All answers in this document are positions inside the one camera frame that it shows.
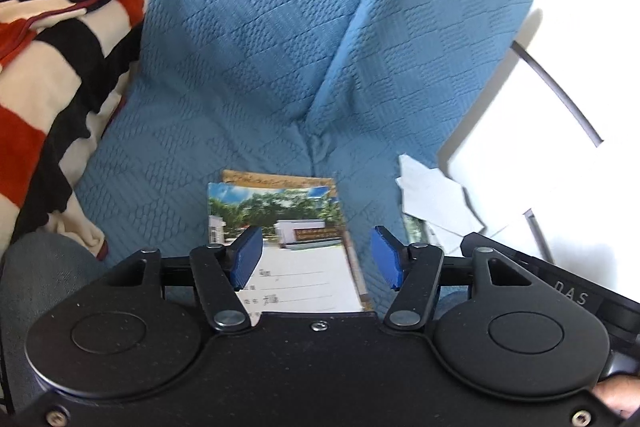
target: white wall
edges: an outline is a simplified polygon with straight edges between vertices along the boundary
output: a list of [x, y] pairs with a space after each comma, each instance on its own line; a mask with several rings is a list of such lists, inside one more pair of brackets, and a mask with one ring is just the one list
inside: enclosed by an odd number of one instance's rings
[[535, 0], [516, 39], [605, 142], [510, 52], [440, 152], [488, 235], [538, 254], [532, 208], [560, 266], [638, 301], [639, 32], [640, 0]]

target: textured fabric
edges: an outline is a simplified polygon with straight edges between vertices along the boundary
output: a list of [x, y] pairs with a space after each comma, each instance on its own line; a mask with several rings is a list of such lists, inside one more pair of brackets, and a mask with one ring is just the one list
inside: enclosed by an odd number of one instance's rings
[[404, 237], [398, 155], [436, 152], [532, 0], [151, 0], [142, 76], [78, 195], [110, 263], [206, 241], [221, 169], [333, 177], [380, 310], [369, 230]]
[[0, 256], [38, 227], [100, 257], [73, 187], [138, 60], [146, 0], [0, 0]]
[[0, 278], [0, 333], [16, 410], [42, 393], [24, 354], [29, 327], [105, 270], [86, 248], [54, 233], [29, 233], [7, 249]]

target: screw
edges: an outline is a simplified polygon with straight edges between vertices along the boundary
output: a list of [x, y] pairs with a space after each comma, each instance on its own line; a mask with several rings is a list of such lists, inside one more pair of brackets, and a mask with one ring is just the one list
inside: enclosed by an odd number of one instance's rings
[[571, 423], [574, 427], [587, 427], [591, 423], [591, 413], [589, 411], [578, 411], [571, 418]]
[[51, 427], [65, 427], [66, 426], [66, 416], [63, 412], [60, 411], [49, 411], [46, 416], [47, 423], [51, 425]]
[[389, 316], [389, 320], [395, 326], [415, 326], [420, 322], [420, 315], [411, 310], [398, 310]]
[[326, 331], [329, 328], [329, 324], [325, 321], [318, 321], [311, 323], [311, 329], [314, 331]]
[[244, 314], [236, 310], [223, 310], [216, 313], [213, 320], [221, 328], [232, 328], [244, 322]]

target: finger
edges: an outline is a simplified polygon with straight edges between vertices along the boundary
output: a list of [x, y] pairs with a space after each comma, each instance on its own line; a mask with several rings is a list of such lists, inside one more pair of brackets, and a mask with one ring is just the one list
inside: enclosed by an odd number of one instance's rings
[[610, 409], [633, 413], [640, 407], [640, 378], [619, 375], [601, 381], [593, 394]]

